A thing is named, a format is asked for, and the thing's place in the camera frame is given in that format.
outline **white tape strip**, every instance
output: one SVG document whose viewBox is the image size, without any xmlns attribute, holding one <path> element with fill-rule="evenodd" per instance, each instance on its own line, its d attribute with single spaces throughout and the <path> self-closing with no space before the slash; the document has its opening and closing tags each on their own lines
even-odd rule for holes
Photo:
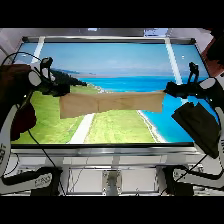
<svg viewBox="0 0 224 224">
<path fill-rule="evenodd" d="M 175 55 L 173 52 L 173 48 L 170 43 L 170 38 L 167 37 L 167 38 L 164 38 L 164 40 L 165 40 L 165 44 L 166 44 L 166 49 L 168 51 L 170 64 L 171 64 L 173 74 L 174 74 L 174 77 L 176 80 L 176 84 L 181 85 L 181 84 L 183 84 L 183 82 L 182 82 L 182 78 L 181 78 L 181 75 L 180 75 L 180 72 L 179 72 L 179 69 L 177 66 L 177 61 L 176 61 L 176 58 L 175 58 Z M 188 102 L 187 99 L 181 99 L 181 101 L 182 101 L 182 104 L 185 104 L 186 102 Z"/>
<path fill-rule="evenodd" d="M 35 52 L 34 52 L 34 56 L 35 56 L 35 57 L 38 57 L 38 58 L 39 58 L 41 49 L 42 49 L 42 47 L 43 47 L 43 45 L 44 45 L 44 39 L 45 39 L 45 37 L 39 37 L 39 41 L 38 41 L 36 50 L 35 50 Z M 35 63 L 35 62 L 37 62 L 37 61 L 38 61 L 38 59 L 33 58 L 32 61 L 31 61 L 31 63 Z"/>
</svg>

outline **robotic arm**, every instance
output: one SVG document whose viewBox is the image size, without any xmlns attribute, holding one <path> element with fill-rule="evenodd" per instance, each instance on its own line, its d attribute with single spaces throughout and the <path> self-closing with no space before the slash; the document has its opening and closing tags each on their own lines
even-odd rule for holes
<svg viewBox="0 0 224 224">
<path fill-rule="evenodd" d="M 33 92 L 40 91 L 43 95 L 53 97 L 70 92 L 69 85 L 55 82 L 50 71 L 52 61 L 52 58 L 44 58 L 40 63 L 31 65 L 13 64 L 0 67 L 0 195 L 40 188 L 45 188 L 45 192 L 50 192 L 51 195 L 58 194 L 53 186 L 54 182 L 59 181 L 61 171 L 56 168 L 42 167 L 36 172 L 28 171 L 4 177 L 11 152 L 11 138 L 15 140 L 14 137 L 19 135 L 12 133 L 21 132 L 21 127 L 16 129 L 19 114 L 25 111 L 33 113 L 33 116 L 27 118 L 30 121 L 22 128 L 22 132 L 36 124 L 34 109 L 30 104 Z"/>
<path fill-rule="evenodd" d="M 197 70 L 197 67 L 193 66 L 191 63 L 191 72 L 192 69 L 196 68 Z M 219 175 L 212 175 L 189 171 L 185 167 L 179 166 L 173 170 L 173 179 L 175 181 L 179 180 L 178 182 L 182 183 L 224 190 L 224 74 L 216 76 L 215 78 L 205 79 L 201 82 L 190 82 L 188 80 L 187 84 L 182 85 L 169 82 L 167 83 L 165 92 L 173 97 L 181 97 L 183 99 L 186 99 L 188 96 L 195 96 L 198 99 L 206 100 L 218 115 L 221 128 L 218 140 L 218 152 L 222 172 Z"/>
</svg>

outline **blue water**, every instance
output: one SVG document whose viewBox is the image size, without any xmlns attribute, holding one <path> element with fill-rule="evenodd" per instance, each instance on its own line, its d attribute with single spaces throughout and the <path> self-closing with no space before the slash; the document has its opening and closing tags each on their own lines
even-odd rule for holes
<svg viewBox="0 0 224 224">
<path fill-rule="evenodd" d="M 183 83 L 188 77 L 182 77 Z M 152 92 L 163 90 L 169 81 L 175 82 L 173 76 L 129 76 L 117 78 L 81 78 L 82 81 L 102 87 L 114 92 Z M 211 114 L 215 116 L 210 106 L 204 100 L 188 97 L 189 102 L 200 102 Z M 163 101 L 162 113 L 143 110 L 158 132 L 167 142 L 193 142 L 187 132 L 171 117 L 174 111 L 182 105 L 180 98 L 166 95 Z"/>
</svg>

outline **metal bracket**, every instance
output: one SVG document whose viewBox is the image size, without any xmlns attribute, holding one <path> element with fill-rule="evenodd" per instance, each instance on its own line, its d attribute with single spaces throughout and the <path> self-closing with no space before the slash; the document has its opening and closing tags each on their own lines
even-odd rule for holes
<svg viewBox="0 0 224 224">
<path fill-rule="evenodd" d="M 108 196 L 120 195 L 122 193 L 122 175 L 120 170 L 102 172 L 102 194 Z"/>
</svg>

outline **coastline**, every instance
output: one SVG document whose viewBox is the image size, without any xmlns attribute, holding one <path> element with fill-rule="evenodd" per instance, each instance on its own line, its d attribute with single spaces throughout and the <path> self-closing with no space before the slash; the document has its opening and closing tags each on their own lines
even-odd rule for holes
<svg viewBox="0 0 224 224">
<path fill-rule="evenodd" d="M 99 93 L 108 92 L 100 86 L 94 86 L 92 84 L 88 84 L 88 85 L 93 86 L 95 89 L 97 89 L 99 91 Z M 154 141 L 166 143 L 167 141 L 159 134 L 157 128 L 150 122 L 149 118 L 146 117 L 141 110 L 136 110 L 136 111 L 137 111 L 138 115 L 143 119 L 143 121 L 144 121 L 145 125 L 147 126 L 149 132 L 151 133 Z"/>
</svg>

